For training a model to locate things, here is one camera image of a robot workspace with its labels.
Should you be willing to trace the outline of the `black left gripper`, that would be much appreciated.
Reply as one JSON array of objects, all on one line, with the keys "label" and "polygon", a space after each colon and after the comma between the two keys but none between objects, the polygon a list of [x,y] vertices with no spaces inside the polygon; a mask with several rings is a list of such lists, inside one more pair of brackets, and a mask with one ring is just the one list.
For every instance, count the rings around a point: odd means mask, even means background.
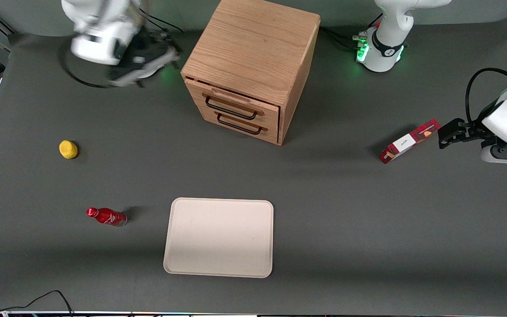
[{"label": "black left gripper", "polygon": [[466,132],[468,128],[468,139],[481,139],[481,152],[491,153],[493,146],[498,144],[498,138],[495,133],[491,132],[482,121],[490,115],[500,103],[497,100],[489,103],[480,112],[475,120],[472,119],[470,111],[470,102],[465,101],[465,113],[467,121],[462,118],[455,118],[443,125],[438,132],[438,146],[440,150],[444,150],[454,143],[463,142],[467,138]]}]

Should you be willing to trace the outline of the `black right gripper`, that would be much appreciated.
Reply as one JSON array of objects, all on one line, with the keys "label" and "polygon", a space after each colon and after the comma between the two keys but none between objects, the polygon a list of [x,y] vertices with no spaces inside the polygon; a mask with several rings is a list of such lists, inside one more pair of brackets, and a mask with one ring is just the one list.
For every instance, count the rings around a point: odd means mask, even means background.
[{"label": "black right gripper", "polygon": [[140,33],[125,50],[116,73],[154,74],[170,62],[173,62],[173,44],[167,33]]}]

